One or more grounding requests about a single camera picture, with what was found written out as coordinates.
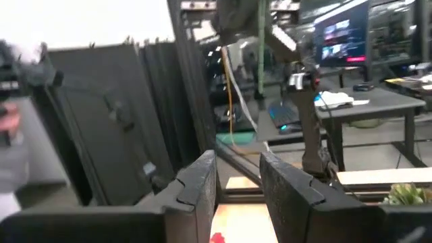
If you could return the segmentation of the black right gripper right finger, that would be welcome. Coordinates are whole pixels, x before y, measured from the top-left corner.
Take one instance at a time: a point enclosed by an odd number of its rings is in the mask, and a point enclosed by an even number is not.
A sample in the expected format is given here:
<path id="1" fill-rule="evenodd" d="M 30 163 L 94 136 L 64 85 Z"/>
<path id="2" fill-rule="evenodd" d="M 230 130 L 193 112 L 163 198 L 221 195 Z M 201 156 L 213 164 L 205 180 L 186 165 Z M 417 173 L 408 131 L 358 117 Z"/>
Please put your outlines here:
<path id="1" fill-rule="evenodd" d="M 279 242 L 431 241 L 431 205 L 366 205 L 271 153 L 260 174 Z"/>

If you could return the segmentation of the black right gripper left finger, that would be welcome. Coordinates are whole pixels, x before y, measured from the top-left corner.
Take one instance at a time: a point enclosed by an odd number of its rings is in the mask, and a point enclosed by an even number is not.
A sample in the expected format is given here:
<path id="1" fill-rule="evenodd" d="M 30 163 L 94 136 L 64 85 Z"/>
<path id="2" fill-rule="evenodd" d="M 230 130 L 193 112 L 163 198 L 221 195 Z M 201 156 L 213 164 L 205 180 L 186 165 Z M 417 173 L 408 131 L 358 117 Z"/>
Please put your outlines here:
<path id="1" fill-rule="evenodd" d="M 155 196 L 134 206 L 28 209 L 1 222 L 2 243 L 207 243 L 216 156 L 205 151 Z"/>

